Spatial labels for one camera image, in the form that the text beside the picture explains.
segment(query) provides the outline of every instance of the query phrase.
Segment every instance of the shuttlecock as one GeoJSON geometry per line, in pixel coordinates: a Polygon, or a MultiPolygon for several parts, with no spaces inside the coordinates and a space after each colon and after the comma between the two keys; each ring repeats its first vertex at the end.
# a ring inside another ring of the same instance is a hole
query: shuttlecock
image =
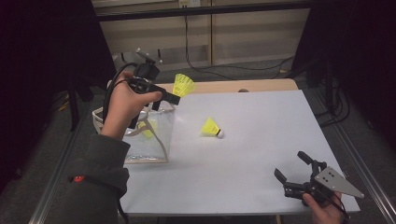
{"type": "Polygon", "coordinates": [[[224,131],[219,128],[216,122],[212,118],[208,118],[201,129],[201,133],[209,136],[216,136],[222,138],[224,136],[224,131]]]}
{"type": "Polygon", "coordinates": [[[175,76],[175,84],[173,88],[174,95],[183,97],[193,90],[195,90],[195,83],[191,78],[183,74],[177,74],[175,76]]]}
{"type": "MultiPolygon", "coordinates": [[[[151,119],[148,121],[148,123],[151,125],[151,128],[155,132],[158,128],[156,120],[151,119]]],[[[144,127],[146,127],[146,122],[139,122],[137,124],[138,129],[142,129],[144,127]]],[[[143,131],[143,135],[145,135],[148,139],[150,139],[150,138],[152,138],[152,136],[154,136],[154,133],[151,131],[151,129],[146,129],[145,131],[143,131]]]]}

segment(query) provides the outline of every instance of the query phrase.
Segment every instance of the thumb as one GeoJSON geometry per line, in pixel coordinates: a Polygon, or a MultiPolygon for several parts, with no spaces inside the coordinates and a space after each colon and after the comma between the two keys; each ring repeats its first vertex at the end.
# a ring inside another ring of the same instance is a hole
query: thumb
{"type": "Polygon", "coordinates": [[[303,199],[308,204],[308,206],[312,209],[313,213],[320,217],[323,214],[322,208],[318,205],[317,201],[310,194],[303,194],[303,199]]]}
{"type": "Polygon", "coordinates": [[[159,101],[161,100],[162,97],[163,94],[160,91],[153,91],[139,95],[140,101],[143,103],[143,105],[147,105],[151,102],[159,101]]]}

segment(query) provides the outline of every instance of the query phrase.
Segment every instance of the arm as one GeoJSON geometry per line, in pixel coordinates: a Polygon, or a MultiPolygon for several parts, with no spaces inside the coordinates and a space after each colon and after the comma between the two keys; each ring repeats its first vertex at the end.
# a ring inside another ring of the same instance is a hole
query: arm
{"type": "MultiPolygon", "coordinates": [[[[332,201],[340,206],[341,193],[335,192],[336,196],[332,196],[332,201]]],[[[312,210],[313,224],[340,224],[342,220],[341,212],[335,208],[331,203],[325,207],[320,205],[312,198],[311,195],[305,193],[303,199],[312,210]]]]}
{"type": "MultiPolygon", "coordinates": [[[[132,74],[124,72],[119,80],[126,77],[132,74]]],[[[137,94],[125,82],[115,88],[101,134],[93,135],[85,156],[73,161],[72,183],[55,223],[118,223],[117,202],[129,178],[122,166],[130,146],[122,137],[144,105],[161,97],[160,92],[137,94]]]]}

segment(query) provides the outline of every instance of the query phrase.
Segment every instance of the sleeve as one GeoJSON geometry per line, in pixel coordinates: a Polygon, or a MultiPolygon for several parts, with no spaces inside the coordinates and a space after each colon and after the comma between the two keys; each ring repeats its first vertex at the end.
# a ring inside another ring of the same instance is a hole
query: sleeve
{"type": "Polygon", "coordinates": [[[118,223],[117,202],[129,178],[122,168],[129,147],[104,135],[91,137],[85,156],[73,161],[68,172],[71,186],[55,223],[118,223]]]}

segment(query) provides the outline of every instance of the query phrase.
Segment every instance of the table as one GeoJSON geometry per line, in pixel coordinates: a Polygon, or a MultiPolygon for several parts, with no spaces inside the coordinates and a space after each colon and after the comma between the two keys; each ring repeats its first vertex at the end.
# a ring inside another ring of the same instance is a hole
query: table
{"type": "MultiPolygon", "coordinates": [[[[297,157],[302,150],[342,173],[293,80],[197,83],[196,93],[182,98],[177,107],[169,162],[125,165],[131,176],[121,198],[126,213],[168,217],[304,213],[309,210],[301,201],[284,197],[275,168],[290,182],[308,181],[311,167],[297,157]],[[255,92],[236,93],[239,89],[255,92]],[[208,116],[225,132],[224,138],[200,135],[208,116]]],[[[344,195],[343,202],[349,212],[360,210],[353,197],[344,195]]]]}

